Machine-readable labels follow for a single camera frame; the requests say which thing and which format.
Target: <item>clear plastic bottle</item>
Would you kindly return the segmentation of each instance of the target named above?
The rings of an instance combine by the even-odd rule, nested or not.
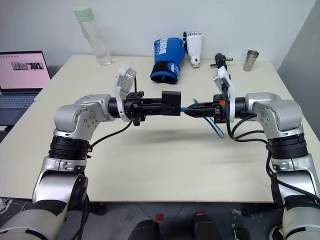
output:
[[[110,65],[112,58],[109,54],[104,39],[95,21],[90,7],[78,6],[73,9],[78,19],[82,32],[88,40],[92,51],[101,65]]]

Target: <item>laptop image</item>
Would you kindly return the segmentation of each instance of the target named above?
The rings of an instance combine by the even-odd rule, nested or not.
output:
[[[42,51],[0,52],[0,126],[15,125],[49,81]]]

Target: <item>floor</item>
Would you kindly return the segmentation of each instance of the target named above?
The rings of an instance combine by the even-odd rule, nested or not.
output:
[[[0,226],[22,206],[28,209],[31,202],[14,199],[8,210],[0,213]],[[162,239],[191,240],[192,219],[195,213],[203,212],[216,224],[224,240],[234,240],[234,228],[248,229],[250,239],[267,240],[269,230],[282,220],[280,209],[267,210],[245,216],[249,211],[270,208],[270,204],[260,203],[209,203],[209,202],[128,202],[106,203],[107,212],[103,216],[90,214],[83,232],[83,240],[127,240],[131,231],[142,220],[153,219],[160,224]],[[81,212],[70,211],[58,240],[69,240],[78,230]]]

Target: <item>table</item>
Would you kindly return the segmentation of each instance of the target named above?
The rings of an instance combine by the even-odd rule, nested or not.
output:
[[[153,58],[114,59],[111,66],[100,66],[91,55],[74,55],[41,91],[0,144],[0,196],[32,197],[52,140],[56,109],[87,94],[113,95],[117,69],[123,63],[137,71],[138,90],[143,90],[146,98],[159,98],[162,90],[181,91],[181,105],[186,107],[192,98],[208,102],[219,94],[212,81],[217,70],[209,68],[209,60],[193,69],[185,59],[178,84],[168,85],[150,80]],[[228,63],[237,96],[272,92],[283,99],[292,98],[270,62],[256,62],[251,72],[243,71],[242,66],[243,62]],[[120,119],[102,122],[91,141],[125,125]],[[303,125],[308,150],[320,173],[319,141],[304,118]],[[226,133],[225,124],[221,128]],[[261,128],[256,122],[246,122],[238,133]],[[90,155],[85,173],[91,201],[273,201],[265,172],[265,146],[220,139],[201,118],[147,116],[140,126],[99,143]]]

